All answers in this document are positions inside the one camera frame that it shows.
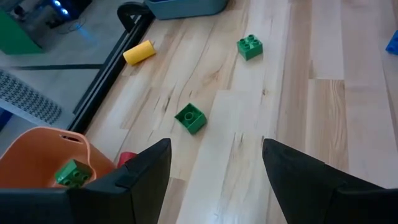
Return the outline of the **green box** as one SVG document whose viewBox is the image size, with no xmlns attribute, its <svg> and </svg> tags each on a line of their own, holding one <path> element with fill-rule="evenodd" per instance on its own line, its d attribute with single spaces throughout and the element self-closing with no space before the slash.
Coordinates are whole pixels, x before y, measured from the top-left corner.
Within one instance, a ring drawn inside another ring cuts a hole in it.
<svg viewBox="0 0 398 224">
<path fill-rule="evenodd" d="M 38 54 L 37 45 L 21 26 L 0 9 L 0 50 L 6 55 Z"/>
</svg>

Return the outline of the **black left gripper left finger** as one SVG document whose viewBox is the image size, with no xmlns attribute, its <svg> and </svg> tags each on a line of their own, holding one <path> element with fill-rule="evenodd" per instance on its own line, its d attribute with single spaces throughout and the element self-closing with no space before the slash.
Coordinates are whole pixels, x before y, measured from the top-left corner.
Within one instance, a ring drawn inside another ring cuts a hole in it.
<svg viewBox="0 0 398 224">
<path fill-rule="evenodd" d="M 167 190 L 171 139 L 163 138 L 116 170 L 69 190 L 68 224 L 157 224 Z"/>
</svg>

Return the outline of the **yellow cylinder block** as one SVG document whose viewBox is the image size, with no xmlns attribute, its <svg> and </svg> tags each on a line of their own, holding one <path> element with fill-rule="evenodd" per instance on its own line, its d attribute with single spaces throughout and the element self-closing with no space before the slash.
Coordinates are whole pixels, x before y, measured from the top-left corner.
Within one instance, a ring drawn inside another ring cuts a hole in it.
<svg viewBox="0 0 398 224">
<path fill-rule="evenodd" d="M 137 46 L 125 51 L 123 53 L 123 57 L 126 63 L 130 65 L 135 65 L 153 55 L 156 54 L 155 48 L 152 45 L 152 42 L 146 40 Z"/>
</svg>

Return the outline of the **green plastic building brick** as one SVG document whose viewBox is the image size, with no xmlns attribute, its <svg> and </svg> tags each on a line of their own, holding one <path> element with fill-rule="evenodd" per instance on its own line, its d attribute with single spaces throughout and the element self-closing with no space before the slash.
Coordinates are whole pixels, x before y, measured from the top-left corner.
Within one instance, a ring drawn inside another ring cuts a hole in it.
<svg viewBox="0 0 398 224">
<path fill-rule="evenodd" d="M 190 134 L 196 134 L 207 123 L 205 114 L 191 103 L 187 104 L 174 118 Z"/>
<path fill-rule="evenodd" d="M 91 168 L 75 159 L 69 160 L 55 173 L 55 181 L 66 187 L 82 187 L 92 176 Z"/>
<path fill-rule="evenodd" d="M 239 39 L 236 45 L 238 52 L 246 61 L 263 53 L 262 42 L 254 34 Z"/>
</svg>

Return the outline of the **blue plastic building brick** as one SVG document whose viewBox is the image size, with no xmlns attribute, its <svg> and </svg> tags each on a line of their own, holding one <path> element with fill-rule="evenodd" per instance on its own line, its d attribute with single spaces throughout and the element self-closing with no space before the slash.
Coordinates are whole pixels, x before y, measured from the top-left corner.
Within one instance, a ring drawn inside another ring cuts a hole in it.
<svg viewBox="0 0 398 224">
<path fill-rule="evenodd" d="M 386 46 L 386 52 L 398 55 L 398 30 L 396 30 Z"/>
</svg>

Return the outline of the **black table edge rail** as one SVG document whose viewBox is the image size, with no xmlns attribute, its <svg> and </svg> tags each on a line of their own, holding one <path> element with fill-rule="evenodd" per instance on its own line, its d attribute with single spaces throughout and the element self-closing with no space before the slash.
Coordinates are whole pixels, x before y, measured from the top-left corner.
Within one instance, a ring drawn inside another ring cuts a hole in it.
<svg viewBox="0 0 398 224">
<path fill-rule="evenodd" d="M 75 118 L 67 128 L 68 131 L 86 133 L 96 112 L 125 66 L 123 52 L 136 46 L 141 41 L 153 20 L 154 15 L 151 13 L 132 18 L 132 29 L 125 31 L 121 35 L 102 64 L 99 72 L 75 108 Z"/>
</svg>

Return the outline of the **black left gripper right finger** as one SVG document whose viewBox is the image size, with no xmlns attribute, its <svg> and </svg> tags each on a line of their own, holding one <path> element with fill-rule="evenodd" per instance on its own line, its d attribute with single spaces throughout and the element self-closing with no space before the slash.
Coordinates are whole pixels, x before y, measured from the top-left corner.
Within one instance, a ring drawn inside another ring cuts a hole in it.
<svg viewBox="0 0 398 224">
<path fill-rule="evenodd" d="M 262 158 L 288 224 L 386 224 L 382 187 L 265 139 Z"/>
</svg>

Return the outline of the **red block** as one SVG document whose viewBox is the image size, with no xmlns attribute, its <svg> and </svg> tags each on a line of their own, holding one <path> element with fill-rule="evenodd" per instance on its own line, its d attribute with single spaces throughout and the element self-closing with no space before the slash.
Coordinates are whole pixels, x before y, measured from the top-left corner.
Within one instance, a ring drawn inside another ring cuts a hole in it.
<svg viewBox="0 0 398 224">
<path fill-rule="evenodd" d="M 126 162 L 128 162 L 129 160 L 135 158 L 136 156 L 137 156 L 137 154 L 134 153 L 134 152 L 122 152 L 120 154 L 120 157 L 119 157 L 119 160 L 118 160 L 117 168 L 120 168 Z"/>
</svg>

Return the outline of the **grey-green plastic bin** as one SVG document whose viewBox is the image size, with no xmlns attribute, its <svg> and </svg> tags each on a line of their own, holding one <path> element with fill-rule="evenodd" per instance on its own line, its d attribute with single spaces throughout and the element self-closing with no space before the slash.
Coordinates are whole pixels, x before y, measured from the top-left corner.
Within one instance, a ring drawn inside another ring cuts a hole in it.
<svg viewBox="0 0 398 224">
<path fill-rule="evenodd" d="M 209 16 L 221 12 L 229 0 L 144 0 L 159 20 Z"/>
</svg>

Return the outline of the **dark device with blue lights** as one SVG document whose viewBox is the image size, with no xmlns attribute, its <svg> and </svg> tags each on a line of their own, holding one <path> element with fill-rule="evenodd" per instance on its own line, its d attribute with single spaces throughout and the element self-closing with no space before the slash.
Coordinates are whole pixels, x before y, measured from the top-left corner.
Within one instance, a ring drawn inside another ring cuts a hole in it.
<svg viewBox="0 0 398 224">
<path fill-rule="evenodd" d="M 11 7 L 11 14 L 21 22 L 27 21 L 27 18 L 38 13 L 46 6 L 50 6 L 54 10 L 54 14 L 50 16 L 44 23 L 54 29 L 66 22 L 74 21 L 80 17 L 83 11 L 93 2 L 93 0 L 17 0 Z"/>
</svg>

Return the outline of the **orange plastic bin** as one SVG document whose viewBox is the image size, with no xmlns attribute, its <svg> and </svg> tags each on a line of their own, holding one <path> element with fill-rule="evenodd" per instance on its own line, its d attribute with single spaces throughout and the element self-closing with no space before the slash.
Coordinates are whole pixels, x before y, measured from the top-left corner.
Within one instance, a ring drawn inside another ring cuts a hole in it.
<svg viewBox="0 0 398 224">
<path fill-rule="evenodd" d="M 91 169 L 87 184 L 116 169 L 84 135 L 36 127 L 21 134 L 0 157 L 0 189 L 61 187 L 55 174 L 72 159 Z"/>
</svg>

